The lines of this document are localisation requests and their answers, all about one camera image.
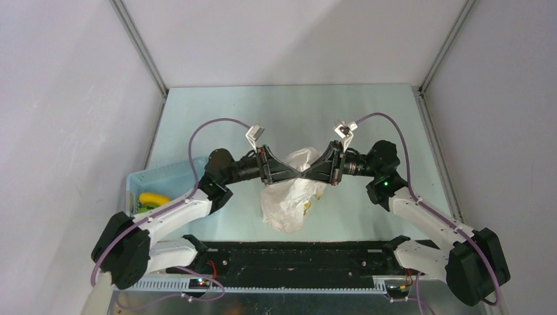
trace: yellow object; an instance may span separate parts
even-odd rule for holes
[[[138,199],[142,205],[144,206],[150,205],[154,207],[160,207],[161,205],[170,202],[170,198],[168,198],[167,196],[155,194],[152,192],[144,192],[141,195],[139,195]]]

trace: plastic bag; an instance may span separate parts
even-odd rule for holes
[[[304,171],[321,156],[314,148],[292,152],[283,160],[299,171]],[[325,190],[325,183],[295,178],[272,184],[261,192],[263,222],[269,223],[279,232],[298,231],[307,216],[312,201],[318,200]]]

